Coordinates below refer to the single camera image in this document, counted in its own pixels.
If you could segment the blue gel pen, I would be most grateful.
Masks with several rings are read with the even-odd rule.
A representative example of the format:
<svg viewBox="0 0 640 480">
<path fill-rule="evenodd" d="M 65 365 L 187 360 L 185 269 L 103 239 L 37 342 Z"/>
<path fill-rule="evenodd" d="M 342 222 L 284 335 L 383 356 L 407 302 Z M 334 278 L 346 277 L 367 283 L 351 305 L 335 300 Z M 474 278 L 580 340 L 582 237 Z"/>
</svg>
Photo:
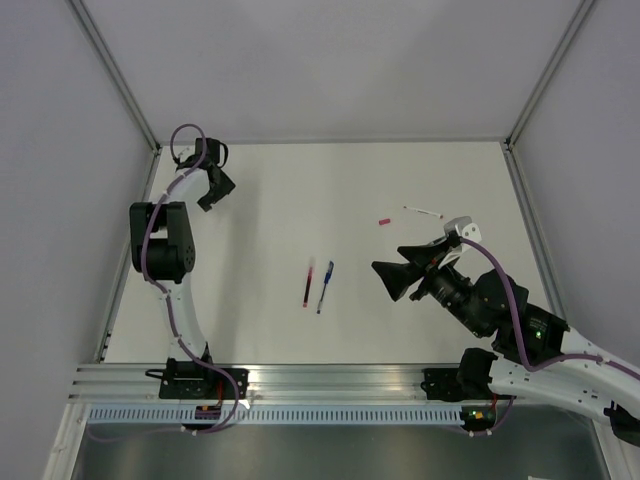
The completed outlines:
<svg viewBox="0 0 640 480">
<path fill-rule="evenodd" d="M 330 280 L 332 278 L 332 275 L 333 275 L 334 266 L 335 266 L 335 263 L 333 261 L 329 261 L 328 262 L 327 270 L 325 272 L 323 283 L 322 283 L 321 294 L 320 294 L 320 297 L 319 297 L 319 300 L 318 300 L 318 303 L 317 303 L 317 307 L 316 307 L 316 314 L 317 315 L 320 315 L 321 312 L 322 312 L 322 308 L 323 308 L 325 297 L 326 297 L 326 291 L 327 291 L 329 282 L 330 282 Z"/>
</svg>

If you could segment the red gel pen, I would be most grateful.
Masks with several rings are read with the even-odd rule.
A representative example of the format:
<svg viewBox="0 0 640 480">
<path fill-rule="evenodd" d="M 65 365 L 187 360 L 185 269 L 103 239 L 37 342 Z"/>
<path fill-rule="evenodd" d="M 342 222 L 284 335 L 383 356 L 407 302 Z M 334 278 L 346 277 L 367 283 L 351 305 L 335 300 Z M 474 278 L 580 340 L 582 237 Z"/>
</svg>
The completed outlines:
<svg viewBox="0 0 640 480">
<path fill-rule="evenodd" d="M 309 299 L 310 299 L 311 287 L 313 284 L 315 266 L 316 266 L 316 259 L 314 257 L 311 257 L 309 260 L 309 265 L 308 265 L 307 273 L 305 277 L 304 294 L 303 294 L 303 301 L 302 301 L 303 308 L 307 308 L 309 306 Z"/>
</svg>

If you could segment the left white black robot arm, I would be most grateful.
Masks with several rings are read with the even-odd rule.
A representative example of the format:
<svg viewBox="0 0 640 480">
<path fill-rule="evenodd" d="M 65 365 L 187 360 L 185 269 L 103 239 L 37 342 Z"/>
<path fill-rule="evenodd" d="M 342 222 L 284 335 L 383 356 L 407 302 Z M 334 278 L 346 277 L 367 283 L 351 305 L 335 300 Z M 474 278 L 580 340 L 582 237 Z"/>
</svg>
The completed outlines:
<svg viewBox="0 0 640 480">
<path fill-rule="evenodd" d="M 157 295 L 169 338 L 168 358 L 196 363 L 185 370 L 182 385 L 197 398 L 215 391 L 218 376 L 201 364 L 210 364 L 212 359 L 191 288 L 196 247 L 189 211 L 208 212 L 235 189 L 223 171 L 228 156 L 225 143 L 198 138 L 194 153 L 177 161 L 174 177 L 158 199 L 129 208 L 133 266 Z"/>
</svg>

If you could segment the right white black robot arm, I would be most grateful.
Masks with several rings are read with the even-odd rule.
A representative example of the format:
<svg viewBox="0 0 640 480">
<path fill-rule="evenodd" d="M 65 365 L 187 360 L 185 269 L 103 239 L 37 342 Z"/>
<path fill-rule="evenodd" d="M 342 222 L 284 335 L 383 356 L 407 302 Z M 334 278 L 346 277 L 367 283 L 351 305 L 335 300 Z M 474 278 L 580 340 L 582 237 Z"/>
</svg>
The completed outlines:
<svg viewBox="0 0 640 480">
<path fill-rule="evenodd" d="M 528 301 L 483 246 L 456 234 L 398 250 L 404 263 L 375 261 L 392 300 L 433 297 L 491 348 L 465 350 L 455 373 L 471 398 L 525 397 L 572 410 L 639 443 L 639 370 L 562 318 Z"/>
</svg>

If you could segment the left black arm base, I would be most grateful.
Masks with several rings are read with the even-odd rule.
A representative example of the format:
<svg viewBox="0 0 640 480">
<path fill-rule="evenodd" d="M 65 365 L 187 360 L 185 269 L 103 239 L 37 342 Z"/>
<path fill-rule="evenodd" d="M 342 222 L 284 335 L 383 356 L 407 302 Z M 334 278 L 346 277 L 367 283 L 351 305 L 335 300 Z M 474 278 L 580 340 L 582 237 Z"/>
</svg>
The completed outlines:
<svg viewBox="0 0 640 480">
<path fill-rule="evenodd" d="M 231 382 L 221 373 L 192 361 L 168 359 L 163 368 L 151 368 L 145 376 L 160 381 L 159 397 L 165 400 L 234 400 Z"/>
</svg>

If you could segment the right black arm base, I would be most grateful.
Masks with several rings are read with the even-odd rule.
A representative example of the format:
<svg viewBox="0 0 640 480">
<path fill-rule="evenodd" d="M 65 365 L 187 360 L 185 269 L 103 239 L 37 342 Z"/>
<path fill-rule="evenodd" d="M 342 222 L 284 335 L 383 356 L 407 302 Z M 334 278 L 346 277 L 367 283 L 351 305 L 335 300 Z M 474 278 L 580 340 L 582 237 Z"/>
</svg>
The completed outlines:
<svg viewBox="0 0 640 480">
<path fill-rule="evenodd" d="M 428 400 L 462 402 L 467 400 L 509 400 L 510 395 L 495 394 L 489 387 L 491 377 L 485 372 L 458 368 L 431 367 L 422 370 L 421 390 Z"/>
</svg>

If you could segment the white red-tipped marker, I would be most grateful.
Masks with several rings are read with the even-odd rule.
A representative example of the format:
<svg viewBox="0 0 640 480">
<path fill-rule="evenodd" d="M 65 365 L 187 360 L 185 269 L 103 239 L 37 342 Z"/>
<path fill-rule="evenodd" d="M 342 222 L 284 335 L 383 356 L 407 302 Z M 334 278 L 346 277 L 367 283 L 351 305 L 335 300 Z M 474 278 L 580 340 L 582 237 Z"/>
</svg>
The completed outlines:
<svg viewBox="0 0 640 480">
<path fill-rule="evenodd" d="M 421 208 L 417 208 L 417 207 L 410 207 L 410 206 L 407 206 L 407 205 L 404 205 L 403 209 L 411 211 L 411 212 L 415 212 L 415 213 L 418 213 L 418 214 L 422 214 L 422 215 L 432 216 L 432 217 L 435 217 L 435 218 L 440 219 L 440 220 L 444 219 L 444 215 L 439 213 L 439 212 L 434 212 L 434 211 L 421 209 Z"/>
</svg>

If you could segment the left aluminium frame post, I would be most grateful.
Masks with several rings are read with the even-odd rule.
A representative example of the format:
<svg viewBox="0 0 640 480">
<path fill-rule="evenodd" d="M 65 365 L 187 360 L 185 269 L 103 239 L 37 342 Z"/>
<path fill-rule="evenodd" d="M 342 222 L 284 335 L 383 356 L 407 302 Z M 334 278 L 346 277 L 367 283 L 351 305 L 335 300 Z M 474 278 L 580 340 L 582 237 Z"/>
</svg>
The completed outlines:
<svg viewBox="0 0 640 480">
<path fill-rule="evenodd" d="M 157 153 L 160 150 L 160 142 L 146 119 L 139 102 L 135 98 L 131 87 L 86 2 L 82 0 L 66 0 L 65 4 L 69 8 L 90 48 L 97 56 L 102 69 L 136 130 L 149 149 Z"/>
</svg>

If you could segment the aluminium frame post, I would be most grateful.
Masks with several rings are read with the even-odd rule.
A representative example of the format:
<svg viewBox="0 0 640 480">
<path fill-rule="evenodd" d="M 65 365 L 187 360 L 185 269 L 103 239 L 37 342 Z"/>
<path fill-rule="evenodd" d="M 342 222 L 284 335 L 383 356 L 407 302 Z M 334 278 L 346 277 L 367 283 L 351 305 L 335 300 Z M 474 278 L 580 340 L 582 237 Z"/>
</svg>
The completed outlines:
<svg viewBox="0 0 640 480">
<path fill-rule="evenodd" d="M 131 87 L 86 2 L 82 0 L 66 0 L 65 4 L 69 8 L 90 48 L 97 56 L 102 69 L 136 130 L 149 149 L 157 153 L 160 150 L 160 142 L 146 119 L 139 102 L 135 98 Z"/>
<path fill-rule="evenodd" d="M 597 5 L 597 0 L 581 0 L 578 3 L 540 76 L 536 80 L 530 95 L 517 116 L 513 127 L 504 140 L 504 145 L 508 151 L 513 150 L 524 133 L 543 95 L 546 93 L 557 71 L 566 59 L 582 28 Z"/>
</svg>

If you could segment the aluminium mounting rail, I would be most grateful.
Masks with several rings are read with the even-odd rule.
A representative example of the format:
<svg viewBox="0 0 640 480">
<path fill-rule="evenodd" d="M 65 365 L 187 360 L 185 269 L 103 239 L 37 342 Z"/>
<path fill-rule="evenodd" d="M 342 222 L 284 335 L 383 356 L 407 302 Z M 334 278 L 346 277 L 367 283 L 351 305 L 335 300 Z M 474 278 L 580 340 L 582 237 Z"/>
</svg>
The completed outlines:
<svg viewBox="0 0 640 480">
<path fill-rule="evenodd" d="M 162 364 L 83 364 L 73 375 L 68 399 L 84 403 L 151 403 L 165 400 L 160 381 L 145 376 Z M 428 400 L 421 390 L 421 365 L 245 365 L 230 373 L 240 398 L 272 404 L 413 404 Z"/>
</svg>

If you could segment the right aluminium frame post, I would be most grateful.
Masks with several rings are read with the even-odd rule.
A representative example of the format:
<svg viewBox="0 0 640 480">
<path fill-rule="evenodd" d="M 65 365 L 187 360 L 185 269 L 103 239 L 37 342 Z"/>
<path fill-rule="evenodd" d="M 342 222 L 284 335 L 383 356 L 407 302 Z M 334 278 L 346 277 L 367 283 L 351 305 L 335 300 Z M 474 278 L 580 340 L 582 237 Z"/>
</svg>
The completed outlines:
<svg viewBox="0 0 640 480">
<path fill-rule="evenodd" d="M 513 150 L 524 133 L 543 95 L 546 93 L 557 71 L 566 59 L 582 28 L 597 5 L 597 0 L 581 0 L 578 3 L 540 76 L 536 80 L 530 95 L 517 116 L 513 127 L 504 140 L 504 145 L 508 151 Z"/>
</svg>

